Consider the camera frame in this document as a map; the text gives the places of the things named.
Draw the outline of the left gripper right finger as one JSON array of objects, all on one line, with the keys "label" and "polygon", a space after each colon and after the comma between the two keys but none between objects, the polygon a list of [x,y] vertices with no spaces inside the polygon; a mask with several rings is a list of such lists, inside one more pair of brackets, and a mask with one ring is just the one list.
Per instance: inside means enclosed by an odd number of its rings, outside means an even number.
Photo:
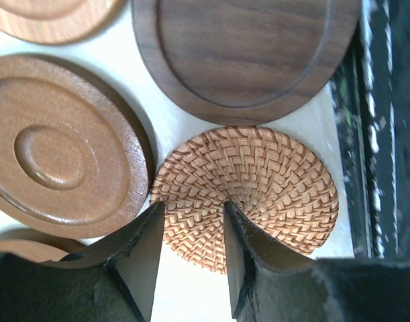
[{"label": "left gripper right finger", "polygon": [[410,261],[313,260],[223,206],[232,317],[237,321],[410,321]]}]

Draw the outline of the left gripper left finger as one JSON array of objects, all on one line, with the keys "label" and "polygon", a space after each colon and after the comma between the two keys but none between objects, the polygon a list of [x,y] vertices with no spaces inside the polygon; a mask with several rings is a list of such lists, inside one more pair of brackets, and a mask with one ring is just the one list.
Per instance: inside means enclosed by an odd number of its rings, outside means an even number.
[{"label": "left gripper left finger", "polygon": [[156,202],[57,262],[0,252],[0,321],[149,321],[163,231]]}]

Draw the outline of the brown ringed wooden saucer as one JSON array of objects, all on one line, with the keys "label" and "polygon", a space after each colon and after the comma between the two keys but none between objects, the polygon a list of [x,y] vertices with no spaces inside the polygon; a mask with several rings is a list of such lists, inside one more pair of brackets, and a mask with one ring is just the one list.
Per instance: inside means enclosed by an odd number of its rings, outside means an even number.
[{"label": "brown ringed wooden saucer", "polygon": [[40,263],[59,261],[70,253],[85,247],[74,239],[48,235],[30,228],[0,232],[0,253],[11,253],[26,260]]}]

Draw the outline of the woven rattan coaster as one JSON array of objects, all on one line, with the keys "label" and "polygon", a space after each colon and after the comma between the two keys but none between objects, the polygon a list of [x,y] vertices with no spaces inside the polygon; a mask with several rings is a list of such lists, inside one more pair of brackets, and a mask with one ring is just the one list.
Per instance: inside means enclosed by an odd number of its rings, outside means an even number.
[{"label": "woven rattan coaster", "polygon": [[212,129],[173,150],[150,191],[165,204],[164,242],[182,259],[225,274],[223,205],[303,255],[320,248],[338,218],[334,180],[317,154],[279,131]]}]

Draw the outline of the large brown ringed saucer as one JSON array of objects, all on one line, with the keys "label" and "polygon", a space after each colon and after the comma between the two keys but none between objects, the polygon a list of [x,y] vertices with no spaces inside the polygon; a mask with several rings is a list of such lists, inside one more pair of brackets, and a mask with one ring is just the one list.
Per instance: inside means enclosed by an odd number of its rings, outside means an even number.
[{"label": "large brown ringed saucer", "polygon": [[148,136],[118,92],[49,56],[0,56],[0,210],[51,235],[100,237],[140,212]]}]

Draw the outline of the dark walnut round coaster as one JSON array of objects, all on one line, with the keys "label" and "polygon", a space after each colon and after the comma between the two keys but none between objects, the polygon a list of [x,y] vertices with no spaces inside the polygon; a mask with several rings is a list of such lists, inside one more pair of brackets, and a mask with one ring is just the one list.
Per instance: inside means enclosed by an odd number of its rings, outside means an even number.
[{"label": "dark walnut round coaster", "polygon": [[134,34],[160,90],[221,125],[256,125],[311,100],[340,65],[359,1],[134,1]]}]

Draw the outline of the light wood round coaster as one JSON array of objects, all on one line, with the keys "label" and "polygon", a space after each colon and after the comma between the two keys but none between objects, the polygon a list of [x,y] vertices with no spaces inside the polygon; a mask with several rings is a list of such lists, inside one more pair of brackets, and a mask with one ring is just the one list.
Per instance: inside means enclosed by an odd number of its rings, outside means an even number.
[{"label": "light wood round coaster", "polygon": [[35,44],[61,45],[96,34],[123,1],[0,1],[0,31]]}]

